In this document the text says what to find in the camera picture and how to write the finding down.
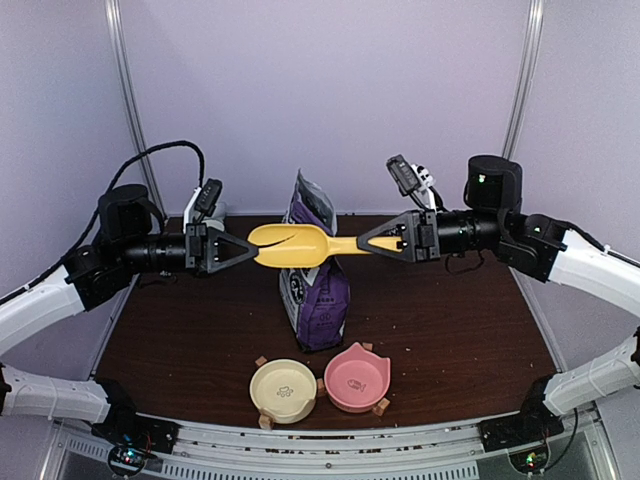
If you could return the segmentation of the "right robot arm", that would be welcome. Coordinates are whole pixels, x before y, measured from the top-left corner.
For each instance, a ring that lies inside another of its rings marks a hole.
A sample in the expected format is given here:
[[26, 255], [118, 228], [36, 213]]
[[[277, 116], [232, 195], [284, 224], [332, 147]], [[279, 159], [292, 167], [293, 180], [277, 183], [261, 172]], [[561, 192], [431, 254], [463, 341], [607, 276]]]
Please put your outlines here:
[[[586, 292], [633, 315], [639, 313], [639, 264], [601, 244], [577, 225], [542, 214], [524, 215], [522, 168], [495, 155], [468, 161], [463, 210], [446, 210], [426, 168], [401, 155], [386, 167], [416, 209], [358, 236], [359, 249], [411, 263], [468, 251], [490, 251], [507, 266], [540, 282]], [[639, 336], [633, 334], [587, 363], [537, 380], [512, 430], [535, 440], [571, 410], [639, 384]]]

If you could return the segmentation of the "purple puppy food bag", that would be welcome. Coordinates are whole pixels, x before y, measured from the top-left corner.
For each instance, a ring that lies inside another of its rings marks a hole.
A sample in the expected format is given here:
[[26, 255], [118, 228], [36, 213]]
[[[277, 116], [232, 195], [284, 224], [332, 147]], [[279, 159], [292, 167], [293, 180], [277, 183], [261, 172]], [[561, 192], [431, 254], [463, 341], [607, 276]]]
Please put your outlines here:
[[[282, 221], [311, 224], [337, 234], [337, 216], [321, 187], [298, 173]], [[341, 265], [330, 258], [318, 267], [279, 272], [279, 292], [299, 348], [317, 352], [343, 342], [350, 284]]]

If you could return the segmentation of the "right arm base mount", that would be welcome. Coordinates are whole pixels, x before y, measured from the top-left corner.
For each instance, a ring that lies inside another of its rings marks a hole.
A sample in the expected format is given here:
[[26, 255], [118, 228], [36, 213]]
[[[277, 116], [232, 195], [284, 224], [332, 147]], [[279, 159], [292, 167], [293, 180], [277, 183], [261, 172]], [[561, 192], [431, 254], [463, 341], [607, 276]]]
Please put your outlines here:
[[532, 383], [517, 413], [479, 423], [485, 452], [543, 441], [564, 432], [561, 418], [543, 404], [544, 390], [550, 379], [551, 375], [547, 375]]

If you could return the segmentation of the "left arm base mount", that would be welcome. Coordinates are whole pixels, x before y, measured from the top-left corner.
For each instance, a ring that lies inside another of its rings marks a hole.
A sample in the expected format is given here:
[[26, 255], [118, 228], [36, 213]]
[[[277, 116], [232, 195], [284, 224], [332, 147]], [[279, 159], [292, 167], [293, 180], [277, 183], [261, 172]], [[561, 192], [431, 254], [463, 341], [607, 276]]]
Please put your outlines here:
[[106, 393], [109, 409], [101, 423], [91, 425], [91, 433], [113, 445], [140, 451], [170, 454], [176, 443], [179, 425], [173, 421], [146, 417], [115, 380], [96, 379]]

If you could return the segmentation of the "yellow plastic scoop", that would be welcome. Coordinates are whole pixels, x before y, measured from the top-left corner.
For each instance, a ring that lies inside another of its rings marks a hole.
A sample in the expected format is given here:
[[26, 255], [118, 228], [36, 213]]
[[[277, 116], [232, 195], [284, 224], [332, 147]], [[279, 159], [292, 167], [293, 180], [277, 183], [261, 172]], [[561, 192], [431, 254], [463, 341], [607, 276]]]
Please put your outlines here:
[[248, 242], [258, 247], [254, 260], [272, 268], [314, 268], [335, 255], [366, 255], [365, 245], [400, 249], [402, 242], [357, 244], [356, 237], [332, 237], [311, 224], [265, 224], [254, 228]]

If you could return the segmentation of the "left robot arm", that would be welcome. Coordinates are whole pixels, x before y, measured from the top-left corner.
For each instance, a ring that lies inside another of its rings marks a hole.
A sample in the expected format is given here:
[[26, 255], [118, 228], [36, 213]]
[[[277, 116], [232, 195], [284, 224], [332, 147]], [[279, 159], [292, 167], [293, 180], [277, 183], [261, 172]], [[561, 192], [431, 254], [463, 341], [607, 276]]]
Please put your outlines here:
[[[1, 350], [7, 352], [47, 327], [88, 312], [127, 289], [134, 276], [188, 272], [208, 276], [253, 259], [256, 246], [201, 220], [180, 233], [153, 233], [159, 209], [141, 184], [116, 187], [98, 201], [100, 222], [91, 244], [71, 250], [44, 279], [1, 303]], [[72, 381], [1, 367], [1, 413], [104, 423], [123, 444], [137, 442], [144, 424], [113, 381]]]

